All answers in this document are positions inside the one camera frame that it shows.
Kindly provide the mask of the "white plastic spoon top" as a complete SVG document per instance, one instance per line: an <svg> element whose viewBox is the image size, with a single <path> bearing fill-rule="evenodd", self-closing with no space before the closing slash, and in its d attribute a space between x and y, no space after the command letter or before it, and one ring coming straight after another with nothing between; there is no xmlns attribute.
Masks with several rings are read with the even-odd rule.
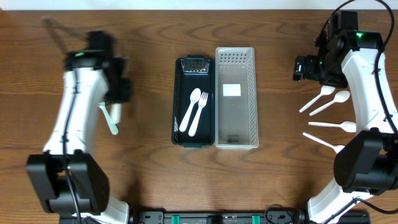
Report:
<svg viewBox="0 0 398 224"><path fill-rule="evenodd" d="M334 92L335 87L332 86L326 86L323 85L321 87L320 93L314 97L312 100L310 100L307 104L305 104L300 110L299 112L302 113L304 112L307 108L309 108L310 106L312 106L317 100L319 100L322 96L327 96L330 95Z"/></svg>

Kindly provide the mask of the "cream plastic spoon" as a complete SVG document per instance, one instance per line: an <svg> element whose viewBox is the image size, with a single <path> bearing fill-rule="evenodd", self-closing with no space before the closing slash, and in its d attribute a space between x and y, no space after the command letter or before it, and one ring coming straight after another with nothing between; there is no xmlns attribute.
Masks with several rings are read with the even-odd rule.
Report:
<svg viewBox="0 0 398 224"><path fill-rule="evenodd" d="M192 109L195 103L197 103L199 101L201 97L201 90L199 88L196 88L192 91L191 95L190 95L190 104L188 106L188 109L182 119L182 122L180 124L179 127L179 131L180 132L185 132L188 126L188 122L192 113Z"/></svg>

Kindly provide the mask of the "pale green plastic fork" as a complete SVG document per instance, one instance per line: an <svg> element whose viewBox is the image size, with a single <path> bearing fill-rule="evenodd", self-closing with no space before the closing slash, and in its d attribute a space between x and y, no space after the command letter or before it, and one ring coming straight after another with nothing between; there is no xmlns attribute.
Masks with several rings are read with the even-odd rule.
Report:
<svg viewBox="0 0 398 224"><path fill-rule="evenodd" d="M105 120L108 124L109 130L111 131L111 134L113 135L117 135L119 134L119 129L117 127L117 125L114 123L111 115L109 114L107 108L106 108L106 103L104 101L101 101L98 103L98 107L100 108L100 110L103 112Z"/></svg>

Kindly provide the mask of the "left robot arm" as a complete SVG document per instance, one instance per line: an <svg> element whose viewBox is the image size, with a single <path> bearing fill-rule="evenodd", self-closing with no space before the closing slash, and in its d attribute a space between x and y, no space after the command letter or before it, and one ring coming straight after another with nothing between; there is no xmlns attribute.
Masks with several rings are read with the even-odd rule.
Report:
<svg viewBox="0 0 398 224"><path fill-rule="evenodd" d="M109 179L93 157L98 113L119 133L121 105L132 83L127 58L115 56L114 38L88 33L88 46L65 56L63 96L57 120L41 154L28 157L30 182L47 213L60 223L128 223L128 203L111 196Z"/></svg>

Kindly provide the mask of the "white plastic fork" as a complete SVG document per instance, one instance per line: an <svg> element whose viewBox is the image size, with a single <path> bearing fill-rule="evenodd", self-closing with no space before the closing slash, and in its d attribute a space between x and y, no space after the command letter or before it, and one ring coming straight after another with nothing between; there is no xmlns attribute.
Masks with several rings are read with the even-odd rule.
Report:
<svg viewBox="0 0 398 224"><path fill-rule="evenodd" d="M115 124L118 124L121 121L121 113L122 113L122 104L115 103L111 107L111 118Z"/></svg>
<svg viewBox="0 0 398 224"><path fill-rule="evenodd" d="M201 115L202 109L206 106L207 99L208 99L208 93L207 92L203 92L201 94L201 97L200 97L199 102L198 102L197 112L195 114L193 122L192 122L192 124L190 126L190 129L188 131L188 135L190 137L194 137L194 135L196 134L196 131L197 131L197 128L198 128L198 123L199 123L199 120L200 120L200 115Z"/></svg>

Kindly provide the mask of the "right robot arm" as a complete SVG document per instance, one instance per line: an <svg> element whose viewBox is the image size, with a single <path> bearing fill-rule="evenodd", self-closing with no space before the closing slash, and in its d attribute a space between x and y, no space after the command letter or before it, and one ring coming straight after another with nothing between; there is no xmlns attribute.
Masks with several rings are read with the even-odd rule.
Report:
<svg viewBox="0 0 398 224"><path fill-rule="evenodd" d="M397 109L385 71L386 39L359 30L354 11L334 12L315 40L316 55L295 59L293 79L348 88L355 137L336 150L332 181L295 218L296 223L356 223L357 203L397 188Z"/></svg>

